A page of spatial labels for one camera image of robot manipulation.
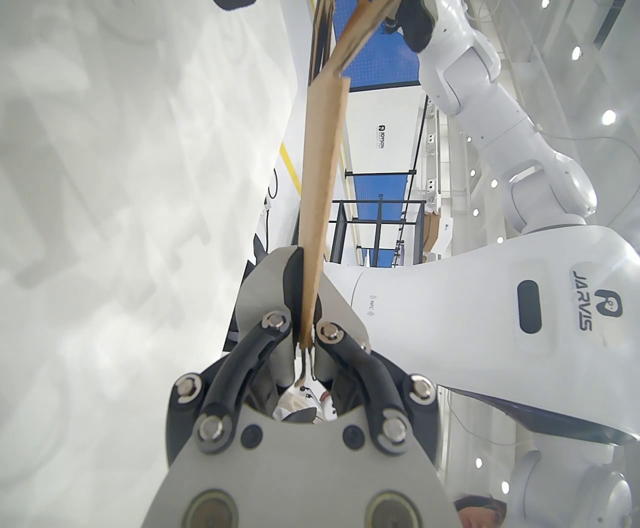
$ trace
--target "black oval button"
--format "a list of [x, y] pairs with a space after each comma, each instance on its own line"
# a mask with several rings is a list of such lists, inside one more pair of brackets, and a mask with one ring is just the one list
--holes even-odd
[[534, 280], [523, 280], [518, 284], [518, 315], [523, 332], [536, 333], [542, 328], [540, 290]]

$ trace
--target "blue panel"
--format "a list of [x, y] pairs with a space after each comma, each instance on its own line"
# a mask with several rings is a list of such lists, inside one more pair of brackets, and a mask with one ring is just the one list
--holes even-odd
[[[354, 176], [356, 200], [404, 200], [406, 175], [402, 176]], [[383, 204], [383, 220], [400, 220], [402, 204]], [[378, 204], [358, 204], [358, 217], [363, 220], [375, 220], [378, 217]]]
[[[333, 27], [336, 37], [344, 31], [358, 0], [337, 0]], [[352, 88], [378, 84], [417, 82], [418, 57], [399, 33], [386, 35], [380, 27], [344, 73]]]

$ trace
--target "person's hair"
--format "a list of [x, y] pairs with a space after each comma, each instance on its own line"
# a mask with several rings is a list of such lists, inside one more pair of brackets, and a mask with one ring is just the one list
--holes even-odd
[[460, 511], [465, 508], [487, 508], [492, 509], [496, 514], [496, 523], [502, 524], [504, 518], [507, 516], [507, 505], [501, 500], [494, 499], [493, 497], [483, 497], [482, 495], [465, 495], [461, 499], [454, 501], [456, 511]]

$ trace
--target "ceiling light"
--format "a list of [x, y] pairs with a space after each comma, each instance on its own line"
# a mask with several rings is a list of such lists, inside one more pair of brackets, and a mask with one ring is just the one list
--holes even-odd
[[603, 125], [612, 125], [615, 122], [616, 122], [616, 113], [613, 110], [607, 110], [604, 114], [602, 114]]

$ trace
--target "cardboard strip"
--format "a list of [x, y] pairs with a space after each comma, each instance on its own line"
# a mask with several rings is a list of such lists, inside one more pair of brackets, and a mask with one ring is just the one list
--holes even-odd
[[[298, 237], [298, 244], [305, 250], [300, 321], [303, 351], [313, 345], [314, 311], [351, 84], [340, 74], [398, 4], [399, 0], [361, 1], [333, 53], [308, 89]], [[323, 9], [333, 13], [330, 7]], [[317, 20], [322, 17], [315, 17], [314, 22]], [[314, 39], [320, 36], [315, 30], [314, 25]], [[312, 51], [312, 64], [316, 53], [317, 50]]]

